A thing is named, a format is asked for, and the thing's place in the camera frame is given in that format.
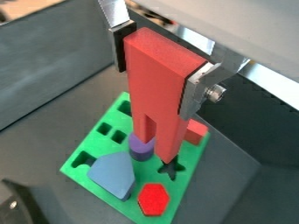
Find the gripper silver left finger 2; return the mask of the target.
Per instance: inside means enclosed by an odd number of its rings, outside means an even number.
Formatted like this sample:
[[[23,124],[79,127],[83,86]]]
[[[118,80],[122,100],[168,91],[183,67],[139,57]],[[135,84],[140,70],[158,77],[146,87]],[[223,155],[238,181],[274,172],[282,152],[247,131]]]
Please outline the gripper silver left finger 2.
[[[127,70],[124,37],[136,31],[136,22],[130,18],[126,0],[98,0],[107,20],[108,34],[112,42],[116,70]]]

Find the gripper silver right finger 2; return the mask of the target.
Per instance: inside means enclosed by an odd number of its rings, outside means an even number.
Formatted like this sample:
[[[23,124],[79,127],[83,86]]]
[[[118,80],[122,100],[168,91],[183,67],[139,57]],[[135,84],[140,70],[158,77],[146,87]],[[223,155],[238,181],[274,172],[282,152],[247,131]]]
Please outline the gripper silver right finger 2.
[[[206,100],[216,103],[223,98],[227,89],[219,85],[235,75],[248,63],[248,58],[234,51],[226,51],[219,63],[207,62],[184,82],[179,116],[190,120]]]

